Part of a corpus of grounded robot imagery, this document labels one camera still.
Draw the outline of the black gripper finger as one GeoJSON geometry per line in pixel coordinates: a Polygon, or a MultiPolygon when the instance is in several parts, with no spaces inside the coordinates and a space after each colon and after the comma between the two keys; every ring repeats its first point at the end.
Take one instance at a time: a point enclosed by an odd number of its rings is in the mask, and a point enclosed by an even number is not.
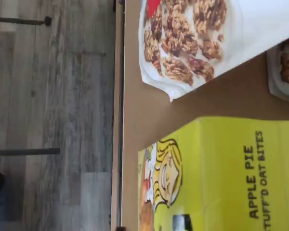
{"type": "Polygon", "coordinates": [[[178,214],[172,216],[173,231],[192,231],[192,221],[189,214],[178,214]]]}

